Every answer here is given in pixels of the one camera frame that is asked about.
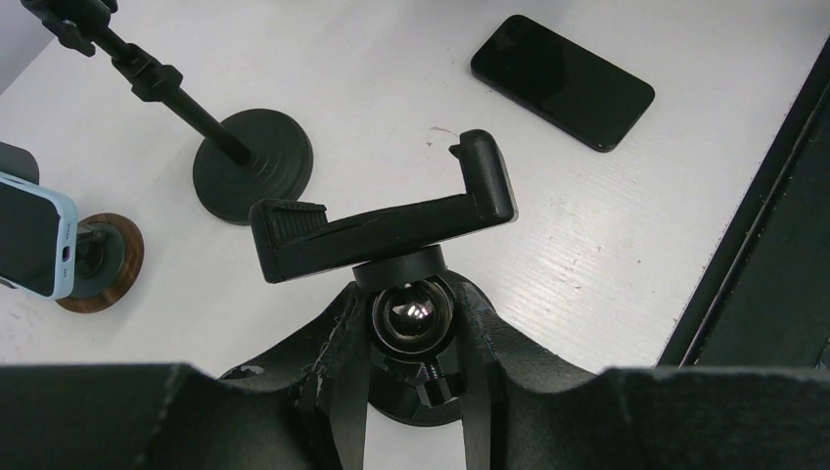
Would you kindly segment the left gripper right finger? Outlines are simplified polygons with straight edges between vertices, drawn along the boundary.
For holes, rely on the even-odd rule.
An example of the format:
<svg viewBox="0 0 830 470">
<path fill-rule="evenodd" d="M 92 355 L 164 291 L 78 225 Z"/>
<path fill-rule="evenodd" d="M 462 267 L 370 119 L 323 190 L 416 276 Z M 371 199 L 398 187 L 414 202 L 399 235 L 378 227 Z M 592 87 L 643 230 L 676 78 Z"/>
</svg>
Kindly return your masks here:
<svg viewBox="0 0 830 470">
<path fill-rule="evenodd" d="M 825 469 L 829 375 L 805 368 L 591 373 L 454 283 L 470 469 Z"/>
</svg>

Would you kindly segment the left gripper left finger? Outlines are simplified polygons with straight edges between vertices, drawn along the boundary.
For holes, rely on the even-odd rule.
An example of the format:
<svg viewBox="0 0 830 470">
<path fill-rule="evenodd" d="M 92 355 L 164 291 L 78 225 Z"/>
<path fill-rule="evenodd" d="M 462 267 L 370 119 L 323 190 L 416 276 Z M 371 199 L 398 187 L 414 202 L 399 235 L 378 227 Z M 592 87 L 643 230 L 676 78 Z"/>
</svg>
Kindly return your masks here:
<svg viewBox="0 0 830 470">
<path fill-rule="evenodd" d="M 187 363 L 9 365 L 5 469 L 359 469 L 367 296 L 348 284 L 312 321 L 218 378 Z"/>
</svg>

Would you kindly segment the black phone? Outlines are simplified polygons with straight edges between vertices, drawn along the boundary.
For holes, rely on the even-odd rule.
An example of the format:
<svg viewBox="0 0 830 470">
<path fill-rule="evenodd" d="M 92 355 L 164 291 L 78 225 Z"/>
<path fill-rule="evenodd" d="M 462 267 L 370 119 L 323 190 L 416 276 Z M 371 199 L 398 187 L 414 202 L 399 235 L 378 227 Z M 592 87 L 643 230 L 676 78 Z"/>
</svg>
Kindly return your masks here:
<svg viewBox="0 0 830 470">
<path fill-rule="evenodd" d="M 656 98 L 643 79 L 524 15 L 508 17 L 470 68 L 479 81 L 600 153 L 615 150 Z"/>
</svg>

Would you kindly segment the black round-base phone stand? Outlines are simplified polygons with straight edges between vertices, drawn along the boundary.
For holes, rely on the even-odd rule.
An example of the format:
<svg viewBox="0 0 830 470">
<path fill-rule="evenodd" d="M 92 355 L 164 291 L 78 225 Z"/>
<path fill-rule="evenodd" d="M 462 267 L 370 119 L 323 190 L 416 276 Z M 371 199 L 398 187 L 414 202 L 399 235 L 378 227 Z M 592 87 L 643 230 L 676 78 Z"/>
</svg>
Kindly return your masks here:
<svg viewBox="0 0 830 470">
<path fill-rule="evenodd" d="M 59 43 L 86 57 L 103 50 L 145 103 L 161 103 L 203 138 L 192 180 L 198 200 L 217 218 L 249 224 L 261 200 L 296 201 L 313 169 L 311 142 L 292 117 L 248 109 L 217 120 L 182 88 L 183 75 L 110 28 L 115 1 L 24 1 Z"/>
</svg>

